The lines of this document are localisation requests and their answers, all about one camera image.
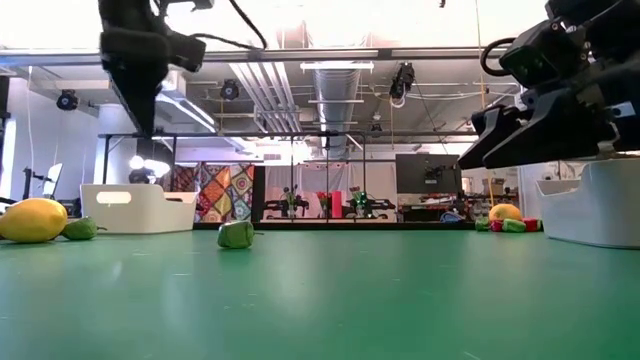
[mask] small robot arm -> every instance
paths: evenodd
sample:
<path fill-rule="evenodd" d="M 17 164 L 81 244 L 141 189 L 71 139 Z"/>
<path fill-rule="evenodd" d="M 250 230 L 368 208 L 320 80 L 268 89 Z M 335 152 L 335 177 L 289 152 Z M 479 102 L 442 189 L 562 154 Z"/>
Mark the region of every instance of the small robot arm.
<path fill-rule="evenodd" d="M 211 8 L 209 0 L 99 0 L 103 32 L 100 34 L 102 67 L 138 132 L 154 132 L 155 98 L 167 76 L 169 64 L 196 72 L 202 66 L 206 44 L 171 30 L 164 22 L 171 3 L 193 2 L 195 9 Z"/>

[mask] white storage bin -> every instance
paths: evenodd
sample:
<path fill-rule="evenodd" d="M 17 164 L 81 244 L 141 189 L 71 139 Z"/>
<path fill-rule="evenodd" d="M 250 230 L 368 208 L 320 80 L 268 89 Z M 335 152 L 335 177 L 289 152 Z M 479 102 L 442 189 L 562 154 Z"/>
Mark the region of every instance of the white storage bin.
<path fill-rule="evenodd" d="M 640 160 L 589 163 L 580 180 L 538 181 L 545 234 L 595 246 L 640 248 Z"/>
<path fill-rule="evenodd" d="M 158 185 L 81 185 L 82 213 L 108 234 L 193 229 L 197 193 L 165 193 Z"/>

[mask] patterned tapestry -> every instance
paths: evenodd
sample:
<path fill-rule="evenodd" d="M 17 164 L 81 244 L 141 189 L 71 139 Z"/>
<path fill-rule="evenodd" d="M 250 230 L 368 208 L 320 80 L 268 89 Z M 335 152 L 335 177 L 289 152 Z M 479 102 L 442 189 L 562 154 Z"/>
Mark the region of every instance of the patterned tapestry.
<path fill-rule="evenodd" d="M 251 220 L 253 170 L 253 165 L 176 166 L 174 191 L 200 190 L 195 222 Z"/>

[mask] ceiling light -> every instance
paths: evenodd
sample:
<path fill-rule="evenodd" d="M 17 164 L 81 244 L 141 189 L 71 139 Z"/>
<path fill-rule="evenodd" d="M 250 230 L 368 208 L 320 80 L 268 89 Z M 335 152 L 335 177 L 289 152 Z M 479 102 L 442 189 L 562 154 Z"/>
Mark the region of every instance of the ceiling light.
<path fill-rule="evenodd" d="M 356 63 L 345 61 L 323 61 L 315 63 L 301 63 L 302 70 L 373 70 L 373 63 Z"/>

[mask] table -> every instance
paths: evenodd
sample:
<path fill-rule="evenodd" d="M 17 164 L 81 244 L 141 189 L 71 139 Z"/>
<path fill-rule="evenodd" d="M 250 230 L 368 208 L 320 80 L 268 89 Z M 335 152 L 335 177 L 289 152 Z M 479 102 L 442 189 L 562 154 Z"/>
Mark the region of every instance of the table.
<path fill-rule="evenodd" d="M 638 359 L 640 252 L 472 231 L 0 246 L 0 358 Z"/>

